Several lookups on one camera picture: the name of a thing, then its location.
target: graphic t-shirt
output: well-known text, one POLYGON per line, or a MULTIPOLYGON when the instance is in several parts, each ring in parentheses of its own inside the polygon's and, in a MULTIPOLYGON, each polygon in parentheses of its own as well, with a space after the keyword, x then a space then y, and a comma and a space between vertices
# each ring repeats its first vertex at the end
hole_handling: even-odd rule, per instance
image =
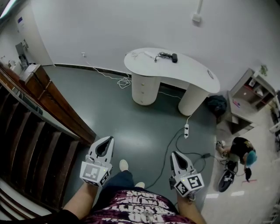
POLYGON ((99 196, 91 214, 84 223, 89 224, 194 224, 179 215, 165 197, 143 188, 107 187, 99 196))
POLYGON ((231 153, 234 153, 240 157, 240 161, 243 161, 243 157, 246 153, 250 151, 255 151, 251 142, 245 138, 236 137, 233 139, 231 146, 231 153))

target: light fixture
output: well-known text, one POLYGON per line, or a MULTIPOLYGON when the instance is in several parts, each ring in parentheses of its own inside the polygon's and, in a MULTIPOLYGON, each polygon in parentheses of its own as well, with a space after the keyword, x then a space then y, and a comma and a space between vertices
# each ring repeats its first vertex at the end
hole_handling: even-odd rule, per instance
POLYGON ((206 194, 206 198, 218 198, 219 194, 206 194))
POLYGON ((0 16, 0 19, 4 17, 12 8, 13 4, 16 2, 16 0, 10 0, 9 3, 7 4, 6 8, 4 9, 3 13, 0 16))
POLYGON ((244 195, 245 191, 236 191, 231 193, 231 196, 242 196, 244 195))

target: power strip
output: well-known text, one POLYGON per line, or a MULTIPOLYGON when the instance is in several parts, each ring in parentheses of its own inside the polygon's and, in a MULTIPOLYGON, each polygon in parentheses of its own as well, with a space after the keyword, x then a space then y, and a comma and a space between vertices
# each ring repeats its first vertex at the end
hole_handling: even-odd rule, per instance
POLYGON ((185 129, 184 129, 184 138, 189 137, 189 125, 185 124, 185 129))

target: wooden staircase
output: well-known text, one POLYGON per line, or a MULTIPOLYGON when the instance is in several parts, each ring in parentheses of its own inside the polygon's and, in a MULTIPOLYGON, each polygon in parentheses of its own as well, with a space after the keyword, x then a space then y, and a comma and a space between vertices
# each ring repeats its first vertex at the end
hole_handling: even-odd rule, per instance
POLYGON ((76 153, 85 147, 0 82, 0 176, 19 193, 59 210, 76 153))

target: kidney-shaped table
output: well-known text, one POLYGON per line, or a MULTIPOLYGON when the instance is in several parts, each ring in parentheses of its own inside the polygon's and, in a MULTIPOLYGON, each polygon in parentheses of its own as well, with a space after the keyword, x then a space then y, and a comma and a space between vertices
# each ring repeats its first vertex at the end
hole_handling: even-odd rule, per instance
POLYGON ((180 53, 176 53, 177 63, 160 57, 155 62, 154 57, 159 52, 176 53, 165 49, 141 48, 131 51, 124 59, 125 66, 132 74, 132 98, 136 103, 152 104, 157 98, 162 77, 189 83, 178 105, 179 111, 185 116, 192 115, 209 93, 220 91, 216 75, 201 63, 180 53))

